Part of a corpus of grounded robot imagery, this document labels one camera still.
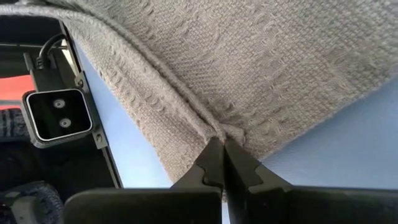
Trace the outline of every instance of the gray woven fabric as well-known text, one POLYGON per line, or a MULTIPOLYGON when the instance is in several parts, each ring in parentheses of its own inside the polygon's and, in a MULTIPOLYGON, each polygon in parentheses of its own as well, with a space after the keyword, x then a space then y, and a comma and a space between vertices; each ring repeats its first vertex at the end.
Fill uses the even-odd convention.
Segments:
POLYGON ((0 14, 63 20, 172 180, 212 136, 274 152, 380 87, 398 59, 387 0, 53 4, 0 14))

